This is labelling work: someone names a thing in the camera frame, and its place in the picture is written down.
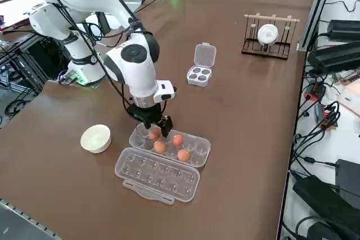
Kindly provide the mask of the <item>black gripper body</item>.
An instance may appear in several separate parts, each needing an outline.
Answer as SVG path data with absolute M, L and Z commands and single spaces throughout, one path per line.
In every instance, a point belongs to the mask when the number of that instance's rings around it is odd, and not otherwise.
M 140 122 L 143 122 L 145 119 L 149 119 L 154 125 L 157 125 L 157 122 L 163 117 L 160 104 L 155 104 L 154 106 L 148 108 L 141 108 L 135 104 L 131 104 L 128 107 L 128 113 L 132 118 Z

